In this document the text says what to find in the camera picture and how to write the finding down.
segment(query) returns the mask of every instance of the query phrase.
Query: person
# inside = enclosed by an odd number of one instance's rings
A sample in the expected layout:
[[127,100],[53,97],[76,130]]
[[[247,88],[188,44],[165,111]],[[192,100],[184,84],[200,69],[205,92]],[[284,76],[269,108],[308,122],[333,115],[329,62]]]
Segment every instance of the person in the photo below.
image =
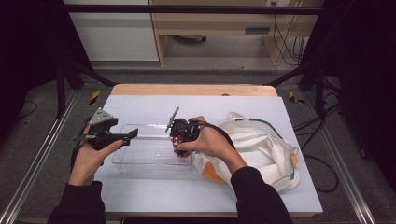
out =
[[[205,122],[202,116],[192,120]],[[177,149],[200,150],[224,161],[232,174],[238,223],[292,223],[279,194],[272,186],[264,183],[260,172],[249,167],[218,131],[204,125],[200,128],[195,141],[181,143]],[[49,224],[106,224],[105,204],[101,199],[102,183],[94,181],[94,174],[102,161],[121,145],[122,141],[119,140],[99,151],[89,144],[81,145],[62,199],[48,218]]]

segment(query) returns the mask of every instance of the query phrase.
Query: white table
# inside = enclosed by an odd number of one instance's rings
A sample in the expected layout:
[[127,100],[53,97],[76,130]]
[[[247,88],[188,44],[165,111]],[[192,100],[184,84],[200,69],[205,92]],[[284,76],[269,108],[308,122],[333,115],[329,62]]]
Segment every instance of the white table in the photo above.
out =
[[[104,110],[119,118],[111,132],[120,133],[124,124],[167,124],[176,107],[177,118],[205,116],[219,125],[229,112],[269,121],[292,145],[298,146],[282,98],[274,96],[216,96],[216,95],[126,95],[111,94]],[[321,213],[318,195],[307,170],[304,157],[298,154],[301,181],[291,190],[279,194],[293,217],[310,217]],[[102,198],[106,213],[114,216],[236,216],[236,198],[226,184],[209,181],[199,174],[189,177],[155,178],[155,174],[120,173],[120,166],[110,155],[98,170],[95,179],[103,182]]]

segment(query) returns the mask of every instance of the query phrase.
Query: gray floor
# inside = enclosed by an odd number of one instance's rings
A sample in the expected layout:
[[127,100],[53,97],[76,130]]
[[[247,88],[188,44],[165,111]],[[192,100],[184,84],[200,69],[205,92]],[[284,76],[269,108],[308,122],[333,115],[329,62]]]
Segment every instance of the gray floor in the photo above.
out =
[[[209,37],[207,42],[195,40],[170,39],[166,60],[163,67],[152,63],[123,63],[115,66],[97,64],[97,72],[111,80],[123,83],[226,83],[226,84],[262,84],[286,74],[293,66],[281,64],[273,67],[268,55],[263,52],[260,38],[241,37]],[[71,148],[74,146],[82,121],[98,106],[106,102],[111,89],[83,76],[86,85],[77,91],[77,101],[59,133],[39,176],[27,195],[17,216],[16,223],[42,223],[53,206],[59,202],[64,183],[69,171]],[[289,100],[289,92],[293,91],[297,99],[309,102],[312,92],[300,92],[296,88],[298,77],[291,79],[277,88],[284,98],[292,125],[300,124],[315,117],[309,104],[300,105]],[[5,210],[29,170],[35,155],[45,141],[56,116],[56,88],[50,82],[31,90],[26,101],[34,102],[34,113],[18,119],[9,137],[0,146],[0,209]],[[92,92],[101,90],[95,106],[89,106]],[[336,104],[336,98],[327,98],[327,107]],[[34,109],[34,104],[26,103],[21,115]],[[335,148],[346,163],[352,176],[352,183],[359,189],[363,201],[376,223],[396,223],[396,195],[388,186],[374,161],[363,160],[359,147],[347,122],[339,111],[333,111],[326,117],[325,127],[334,142],[329,147],[325,134],[317,133],[306,146],[303,153],[332,162],[329,150]],[[308,139],[317,124],[297,132],[300,146]],[[334,177],[323,164],[306,159],[308,169],[319,189],[328,189],[334,184]],[[359,220],[355,210],[354,199],[349,194],[350,182],[341,182],[339,187],[330,193],[318,192],[324,212],[311,218],[295,218],[296,223],[374,223]]]

